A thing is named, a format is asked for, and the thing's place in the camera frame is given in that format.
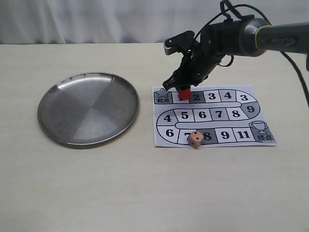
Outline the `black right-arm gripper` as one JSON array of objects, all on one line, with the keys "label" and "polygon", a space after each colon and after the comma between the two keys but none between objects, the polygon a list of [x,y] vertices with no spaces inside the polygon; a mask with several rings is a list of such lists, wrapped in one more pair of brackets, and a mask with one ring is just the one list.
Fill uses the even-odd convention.
[{"label": "black right-arm gripper", "polygon": [[200,32],[200,41],[194,38],[179,68],[163,82],[163,88],[180,90],[180,87],[197,86],[208,78],[226,55],[240,56],[240,29],[241,23],[205,25]]}]

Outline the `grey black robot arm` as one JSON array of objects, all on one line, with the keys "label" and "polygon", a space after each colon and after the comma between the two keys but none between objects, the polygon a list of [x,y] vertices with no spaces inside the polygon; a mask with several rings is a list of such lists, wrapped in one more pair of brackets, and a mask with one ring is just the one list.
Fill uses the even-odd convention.
[{"label": "grey black robot arm", "polygon": [[261,18],[225,20],[205,25],[199,41],[194,35],[189,30],[164,42],[166,55],[183,54],[179,68],[163,82],[165,90],[199,85],[226,55],[258,57],[267,50],[309,53],[308,23],[272,26]]}]

